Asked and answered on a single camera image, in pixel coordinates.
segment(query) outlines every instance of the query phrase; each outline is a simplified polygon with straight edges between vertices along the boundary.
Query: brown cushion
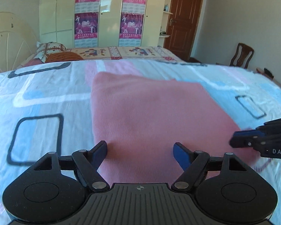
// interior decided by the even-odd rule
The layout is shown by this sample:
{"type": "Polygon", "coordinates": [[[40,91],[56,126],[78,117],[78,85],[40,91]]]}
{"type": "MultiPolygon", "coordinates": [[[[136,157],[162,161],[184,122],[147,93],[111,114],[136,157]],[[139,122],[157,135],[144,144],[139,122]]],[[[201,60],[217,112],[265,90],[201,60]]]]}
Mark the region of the brown cushion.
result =
{"type": "Polygon", "coordinates": [[[58,52],[49,55],[45,63],[80,61],[80,60],[83,60],[83,58],[78,54],[76,54],[75,52],[58,52]]]}

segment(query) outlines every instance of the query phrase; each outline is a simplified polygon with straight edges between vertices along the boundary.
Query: door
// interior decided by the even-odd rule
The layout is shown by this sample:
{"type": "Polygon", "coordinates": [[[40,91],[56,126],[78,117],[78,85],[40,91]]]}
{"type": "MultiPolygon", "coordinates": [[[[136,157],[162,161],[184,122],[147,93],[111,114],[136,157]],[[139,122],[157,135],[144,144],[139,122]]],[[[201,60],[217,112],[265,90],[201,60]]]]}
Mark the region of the door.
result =
{"type": "Polygon", "coordinates": [[[182,60],[189,59],[203,0],[172,0],[164,47],[182,60]]]}

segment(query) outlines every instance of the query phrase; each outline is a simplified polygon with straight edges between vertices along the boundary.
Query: shelf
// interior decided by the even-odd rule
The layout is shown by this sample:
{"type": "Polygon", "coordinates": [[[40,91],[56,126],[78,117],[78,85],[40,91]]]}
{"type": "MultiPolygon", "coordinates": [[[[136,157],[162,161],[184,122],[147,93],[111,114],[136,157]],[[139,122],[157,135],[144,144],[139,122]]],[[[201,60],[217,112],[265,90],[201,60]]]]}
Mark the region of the shelf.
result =
{"type": "Polygon", "coordinates": [[[170,12],[167,12],[167,11],[163,11],[164,13],[167,13],[167,14],[173,14],[173,13],[170,13],[170,12]]]}
{"type": "Polygon", "coordinates": [[[170,37],[170,35],[160,35],[159,37],[160,38],[168,38],[168,37],[170,37]]]}

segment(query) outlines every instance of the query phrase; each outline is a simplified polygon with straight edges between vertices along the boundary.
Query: wooden chair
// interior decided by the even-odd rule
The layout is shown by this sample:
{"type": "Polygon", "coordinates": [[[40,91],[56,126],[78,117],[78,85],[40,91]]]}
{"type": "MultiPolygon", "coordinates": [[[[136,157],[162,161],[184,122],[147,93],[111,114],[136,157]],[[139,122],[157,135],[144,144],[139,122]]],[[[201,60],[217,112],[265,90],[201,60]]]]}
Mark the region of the wooden chair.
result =
{"type": "Polygon", "coordinates": [[[249,62],[252,59],[253,55],[254,55],[254,50],[252,47],[247,46],[244,43],[238,43],[237,45],[237,49],[236,49],[236,53],[234,55],[234,57],[231,60],[230,66],[236,66],[236,67],[241,67],[244,63],[244,60],[246,59],[246,57],[250,54],[250,52],[252,52],[251,56],[248,58],[244,68],[248,68],[249,62]],[[241,46],[241,53],[240,53],[240,57],[236,62],[236,65],[234,64],[235,59],[237,58],[237,55],[239,53],[239,47],[241,46]]]}

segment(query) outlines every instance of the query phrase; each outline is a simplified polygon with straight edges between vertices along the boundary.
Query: pillow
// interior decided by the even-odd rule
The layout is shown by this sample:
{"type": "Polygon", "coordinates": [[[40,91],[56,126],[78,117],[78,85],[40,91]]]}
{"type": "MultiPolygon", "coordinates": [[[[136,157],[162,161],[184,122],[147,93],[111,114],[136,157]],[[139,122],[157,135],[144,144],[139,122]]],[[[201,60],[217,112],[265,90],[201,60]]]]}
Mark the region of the pillow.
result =
{"type": "Polygon", "coordinates": [[[81,61],[83,58],[75,52],[58,52],[48,56],[45,63],[81,61]]]}
{"type": "Polygon", "coordinates": [[[37,49],[35,58],[41,59],[43,63],[46,61],[50,54],[64,52],[67,50],[63,44],[57,42],[48,42],[43,44],[37,43],[37,45],[39,45],[39,47],[37,49]]]}

